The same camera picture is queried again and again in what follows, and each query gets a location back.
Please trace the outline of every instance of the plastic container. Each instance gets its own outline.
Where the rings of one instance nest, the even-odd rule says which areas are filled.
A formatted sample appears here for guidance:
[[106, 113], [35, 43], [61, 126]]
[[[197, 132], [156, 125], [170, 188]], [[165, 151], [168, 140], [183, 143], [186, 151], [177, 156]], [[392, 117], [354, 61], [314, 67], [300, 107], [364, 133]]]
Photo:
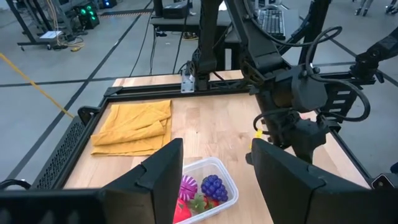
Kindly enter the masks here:
[[221, 178], [221, 180], [223, 180], [225, 189], [228, 191], [228, 201], [201, 214], [194, 215], [189, 219], [179, 222], [178, 224], [189, 224], [189, 223], [196, 223], [202, 221], [208, 217], [211, 217], [213, 215], [222, 212], [223, 210], [229, 208], [238, 201], [239, 197], [238, 188], [236, 187], [233, 179], [226, 170], [224, 164], [215, 157], [202, 159], [200, 161], [196, 161], [194, 163], [184, 166], [182, 174], [189, 175], [195, 178], [195, 180], [197, 180], [199, 185], [198, 188], [199, 192], [200, 192], [200, 184], [205, 177], [212, 174], [217, 175], [219, 178]]

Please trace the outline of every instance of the floor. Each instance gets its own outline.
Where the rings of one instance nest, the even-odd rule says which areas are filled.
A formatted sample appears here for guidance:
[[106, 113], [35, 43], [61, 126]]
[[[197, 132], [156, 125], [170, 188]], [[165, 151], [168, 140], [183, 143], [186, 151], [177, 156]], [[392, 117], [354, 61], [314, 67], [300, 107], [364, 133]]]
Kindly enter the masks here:
[[[325, 27], [343, 26], [343, 33], [335, 43], [321, 44], [314, 62], [352, 62], [354, 54], [365, 51], [390, 33], [398, 20], [384, 15], [384, 6], [389, 2], [375, 1], [368, 17], [355, 17], [353, 13], [358, 3], [334, 0]], [[284, 0], [287, 7], [298, 9], [301, 16], [306, 15], [309, 3], [309, 0]], [[146, 0], [124, 0], [112, 10], [143, 9], [147, 5]], [[48, 51], [43, 47], [26, 47], [23, 52], [16, 45], [26, 40], [19, 24], [13, 22], [11, 13], [0, 12], [0, 52], [69, 112], [76, 114], [81, 106], [96, 106], [116, 77], [130, 75], [148, 18], [101, 19], [101, 24], [83, 37], [85, 47], [76, 53]], [[152, 35], [150, 27], [132, 76], [149, 73]], [[157, 39], [153, 74], [172, 73], [178, 38], [178, 34], [168, 33], [167, 37]], [[182, 42], [177, 68], [191, 57], [196, 46], [196, 41]], [[290, 63], [297, 63], [299, 52], [300, 49], [292, 49], [284, 57]], [[380, 66], [393, 82], [398, 80], [396, 63], [397, 58], [393, 58]], [[322, 67], [323, 72], [347, 69], [347, 65]], [[32, 86], [26, 85], [27, 81], [3, 61], [0, 61], [0, 71], [0, 130], [3, 133], [0, 135], [0, 180], [18, 178], [33, 182], [68, 127], [70, 118]], [[340, 134], [369, 173], [376, 176], [387, 172], [398, 161], [398, 87], [387, 81], [367, 86], [364, 92], [372, 104], [371, 116], [362, 123], [344, 123]], [[361, 103], [356, 102], [350, 115], [361, 112]]]

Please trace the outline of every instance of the pink ball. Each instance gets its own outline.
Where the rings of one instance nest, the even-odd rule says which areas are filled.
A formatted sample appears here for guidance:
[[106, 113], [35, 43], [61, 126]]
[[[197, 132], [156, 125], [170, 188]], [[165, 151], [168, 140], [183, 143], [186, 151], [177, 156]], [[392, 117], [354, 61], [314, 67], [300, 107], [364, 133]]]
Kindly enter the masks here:
[[195, 194], [198, 192], [198, 183], [193, 177], [188, 175], [183, 175], [181, 179], [180, 185], [180, 193], [178, 197], [187, 202], [195, 197]]

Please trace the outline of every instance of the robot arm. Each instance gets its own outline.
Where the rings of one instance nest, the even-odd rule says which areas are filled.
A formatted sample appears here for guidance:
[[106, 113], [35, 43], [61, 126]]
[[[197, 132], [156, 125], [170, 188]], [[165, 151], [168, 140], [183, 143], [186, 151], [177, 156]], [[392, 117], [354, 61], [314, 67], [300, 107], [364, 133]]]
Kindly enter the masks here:
[[383, 38], [364, 53], [356, 56], [356, 64], [351, 67], [351, 74], [362, 80], [368, 80], [376, 75], [383, 83], [384, 78], [377, 73], [379, 62], [393, 58], [398, 55], [398, 27], [387, 37]]

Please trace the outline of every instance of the black metal frame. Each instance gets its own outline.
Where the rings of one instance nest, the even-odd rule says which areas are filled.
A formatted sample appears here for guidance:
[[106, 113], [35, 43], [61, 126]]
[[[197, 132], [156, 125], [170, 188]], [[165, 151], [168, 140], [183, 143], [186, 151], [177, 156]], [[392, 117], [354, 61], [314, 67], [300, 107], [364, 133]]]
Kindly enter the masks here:
[[[327, 73], [323, 74], [323, 78], [344, 78], [342, 75], [346, 73]], [[228, 89], [227, 85], [237, 85], [241, 80], [211, 81], [209, 82], [210, 89], [208, 91], [196, 91], [193, 93], [181, 93], [181, 84], [166, 84], [166, 85], [149, 85], [149, 86], [135, 86], [135, 87], [110, 87], [106, 90], [104, 98], [99, 103], [98, 107], [84, 106], [78, 110], [78, 115], [73, 119], [67, 131], [56, 146], [52, 155], [44, 165], [40, 174], [32, 184], [32, 189], [61, 189], [67, 181], [69, 175], [85, 146], [95, 130], [96, 125], [100, 121], [105, 109], [109, 103], [117, 103], [123, 101], [138, 101], [138, 100], [157, 100], [168, 98], [183, 98], [193, 96], [215, 96], [228, 95], [238, 93], [249, 93], [250, 86], [241, 89]], [[354, 81], [355, 85], [370, 85], [374, 82]], [[322, 110], [332, 110], [339, 108], [341, 114], [348, 112], [351, 108], [353, 100], [350, 94], [338, 95], [338, 92], [349, 91], [342, 86], [327, 84], [326, 89], [331, 96], [339, 96], [338, 100], [345, 100], [345, 103], [336, 103], [336, 98], [330, 98], [328, 103]], [[361, 175], [367, 182], [371, 182], [371, 176], [363, 167], [363, 165], [353, 155], [349, 147], [338, 135], [340, 127], [333, 127], [331, 129], [332, 135], [345, 151], [347, 156], [351, 159], [353, 164], [360, 171]]]
[[[23, 20], [23, 18], [19, 14], [18, 10], [15, 8], [13, 1], [12, 0], [6, 0], [6, 2], [8, 3], [8, 6], [10, 7], [10, 10], [12, 11], [12, 13], [17, 18], [18, 23], [21, 25], [22, 29], [24, 30], [23, 34], [25, 34], [27, 36], [27, 38], [29, 39], [29, 41], [30, 41], [30, 42], [18, 42], [17, 45], [20, 46], [22, 50], [23, 50], [23, 46], [47, 45], [47, 48], [50, 50], [51, 49], [51, 43], [50, 42], [48, 42], [48, 41], [37, 41], [36, 38], [32, 35], [32, 33], [29, 30], [28, 26], [26, 25], [25, 21]], [[32, 0], [32, 2], [35, 5], [35, 9], [37, 10], [37, 12], [39, 13], [40, 17], [42, 18], [42, 21], [44, 23], [45, 28], [47, 28], [47, 30], [52, 30], [50, 23], [48, 22], [47, 18], [45, 17], [45, 14], [44, 14], [43, 10], [40, 7], [40, 4], [37, 2], [37, 0]], [[33, 16], [35, 16], [37, 21], [40, 22], [40, 19], [37, 17], [37, 15], [34, 14]]]

